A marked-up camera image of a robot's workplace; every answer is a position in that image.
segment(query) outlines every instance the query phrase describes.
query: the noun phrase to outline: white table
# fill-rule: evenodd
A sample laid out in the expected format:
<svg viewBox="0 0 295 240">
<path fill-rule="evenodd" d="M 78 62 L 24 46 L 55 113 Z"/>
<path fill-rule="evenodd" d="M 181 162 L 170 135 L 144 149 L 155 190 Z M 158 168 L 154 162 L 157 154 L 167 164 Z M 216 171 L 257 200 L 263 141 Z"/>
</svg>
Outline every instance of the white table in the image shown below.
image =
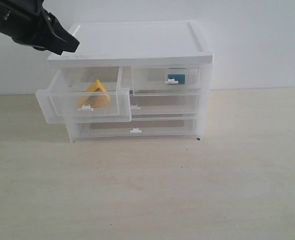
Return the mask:
<svg viewBox="0 0 295 240">
<path fill-rule="evenodd" d="M 34 96 L 0 96 L 10 239 L 295 240 L 295 88 L 211 92 L 203 141 L 73 144 Z"/>
</svg>

